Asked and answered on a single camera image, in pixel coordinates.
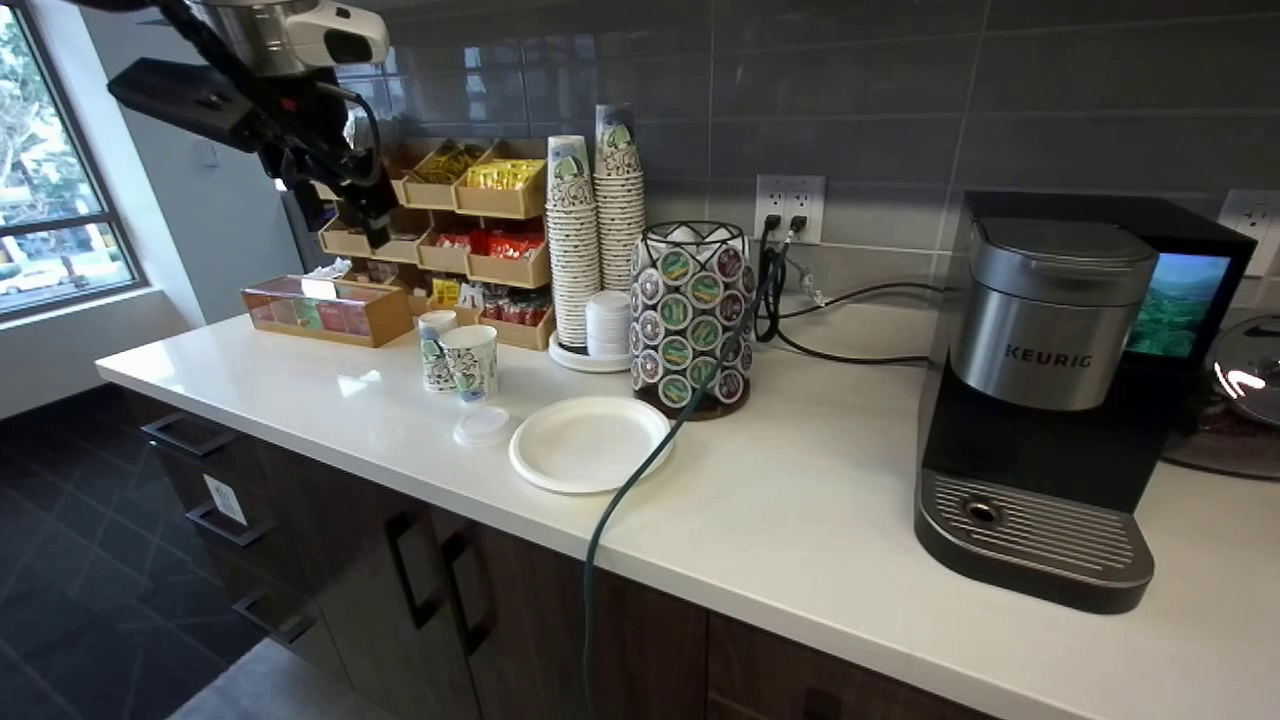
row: electrical outlet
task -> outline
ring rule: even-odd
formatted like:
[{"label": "electrical outlet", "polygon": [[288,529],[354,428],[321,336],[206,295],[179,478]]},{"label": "electrical outlet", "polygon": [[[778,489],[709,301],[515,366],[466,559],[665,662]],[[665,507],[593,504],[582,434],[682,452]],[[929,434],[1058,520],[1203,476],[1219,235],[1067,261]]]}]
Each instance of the electrical outlet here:
[{"label": "electrical outlet", "polygon": [[1231,186],[1214,221],[1255,241],[1246,277],[1276,277],[1280,255],[1280,190],[1276,186]]},{"label": "electrical outlet", "polygon": [[762,215],[778,215],[783,226],[770,241],[790,235],[787,221],[803,215],[800,244],[819,244],[823,235],[823,178],[819,177],[754,177],[754,235],[762,235]]}]

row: cabinet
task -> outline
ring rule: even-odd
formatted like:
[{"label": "cabinet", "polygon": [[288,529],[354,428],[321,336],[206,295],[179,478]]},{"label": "cabinet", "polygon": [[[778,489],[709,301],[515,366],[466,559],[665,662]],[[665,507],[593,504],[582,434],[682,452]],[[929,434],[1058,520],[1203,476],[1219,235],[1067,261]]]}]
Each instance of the cabinet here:
[{"label": "cabinet", "polygon": [[354,691],[392,715],[475,720],[466,647],[430,513],[360,478],[308,489],[325,535],[325,626]]},{"label": "cabinet", "polygon": [[[148,424],[245,613],[392,715],[582,715],[580,559],[206,419]],[[206,476],[228,485],[224,520]],[[596,577],[600,720],[974,720],[958,704]]]},{"label": "cabinet", "polygon": [[[580,559],[465,523],[451,562],[466,625],[483,626],[466,666],[483,715],[582,715]],[[640,585],[596,577],[593,689],[608,720],[704,715],[704,613]]]},{"label": "cabinet", "polygon": [[712,720],[980,720],[980,711],[714,617]]},{"label": "cabinet", "polygon": [[196,415],[152,419],[144,434],[236,613],[284,644],[308,631],[325,572],[299,552],[308,523],[284,513],[299,504],[294,458]]}]

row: power cord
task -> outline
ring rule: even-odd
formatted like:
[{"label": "power cord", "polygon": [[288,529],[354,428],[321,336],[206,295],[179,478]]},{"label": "power cord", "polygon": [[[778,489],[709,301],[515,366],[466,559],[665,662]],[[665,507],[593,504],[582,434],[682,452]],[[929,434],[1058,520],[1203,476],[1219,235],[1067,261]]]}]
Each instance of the power cord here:
[{"label": "power cord", "polygon": [[[762,221],[760,244],[778,226],[778,215]],[[743,312],[740,329],[729,336],[730,345],[743,338],[750,333],[750,312]],[[605,504],[593,541],[586,541],[586,557],[582,557],[582,644],[580,644],[580,676],[582,676],[582,720],[596,720],[596,557],[600,557],[600,541],[605,529],[611,520],[611,513],[623,504],[623,496],[644,478],[644,473],[668,452],[668,445],[679,434],[679,428],[691,419],[691,412],[709,398],[712,379],[718,375],[729,357],[714,357],[714,366],[695,384],[691,398],[674,412],[671,428],[665,431],[665,441],[634,462],[634,473],[611,491],[611,498]]]},{"label": "power cord", "polygon": [[754,282],[754,317],[762,318],[762,329],[754,325],[754,338],[769,345],[778,336],[778,307],[783,307],[783,288],[787,288],[787,241],[770,244],[769,235],[778,226],[778,215],[762,215],[762,233],[760,233],[760,282]]},{"label": "power cord", "polygon": [[934,304],[934,295],[942,295],[942,293],[951,293],[951,288],[906,282],[906,280],[901,280],[901,282],[866,282],[866,288],[838,293],[838,295],[830,295],[830,301],[815,301],[815,304],[806,304],[806,307],[790,307],[790,312],[783,312],[783,318],[790,318],[790,317],[811,317],[811,312],[823,312],[823,307],[830,307],[830,304],[872,301],[872,295],[901,295],[901,301]]},{"label": "power cord", "polygon": [[[754,329],[754,338],[783,338],[787,347],[815,357],[815,358],[830,358],[830,363],[929,363],[929,357],[830,357],[806,345],[794,345],[778,318],[778,301],[783,301],[783,282],[787,282],[787,247],[790,241],[803,233],[803,215],[787,221],[790,241],[770,244],[770,233],[778,233],[778,215],[762,215],[760,226],[760,301],[754,312],[743,312],[743,325],[737,329],[737,338],[750,333],[754,318],[762,318],[762,333]],[[941,293],[931,282],[872,282],[872,288],[855,288],[835,295],[830,304],[848,304],[855,295],[877,295],[877,293]],[[658,445],[634,462],[634,473],[611,491],[611,498],[605,504],[593,541],[586,541],[586,557],[582,557],[582,644],[580,644],[580,678],[582,678],[582,720],[596,720],[596,682],[593,682],[593,666],[596,666],[596,557],[600,557],[600,541],[608,520],[614,516],[614,507],[623,504],[623,496],[644,478],[644,473],[668,452],[668,445],[679,434],[679,428],[691,419],[691,412],[704,404],[712,379],[718,375],[724,357],[714,358],[714,372],[709,372],[699,379],[699,389],[691,390],[691,398],[674,412],[671,428],[658,434]]]}]

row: black coffee maker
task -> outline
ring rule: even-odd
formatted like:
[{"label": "black coffee maker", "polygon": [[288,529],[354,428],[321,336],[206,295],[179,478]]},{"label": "black coffee maker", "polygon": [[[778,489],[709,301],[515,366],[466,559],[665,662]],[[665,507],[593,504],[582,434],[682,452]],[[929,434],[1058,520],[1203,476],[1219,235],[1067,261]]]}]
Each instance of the black coffee maker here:
[{"label": "black coffee maker", "polygon": [[963,197],[923,390],[914,535],[958,577],[1139,604],[1133,520],[1252,241],[1162,199]]}]

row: coffee machine lid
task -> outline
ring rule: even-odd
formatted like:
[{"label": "coffee machine lid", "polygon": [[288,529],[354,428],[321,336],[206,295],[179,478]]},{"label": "coffee machine lid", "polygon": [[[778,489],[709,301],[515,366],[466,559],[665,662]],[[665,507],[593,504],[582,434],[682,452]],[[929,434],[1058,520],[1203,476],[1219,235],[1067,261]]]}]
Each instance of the coffee machine lid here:
[{"label": "coffee machine lid", "polygon": [[1089,221],[985,221],[970,261],[992,293],[1058,304],[1135,304],[1153,268],[1153,244]]}]

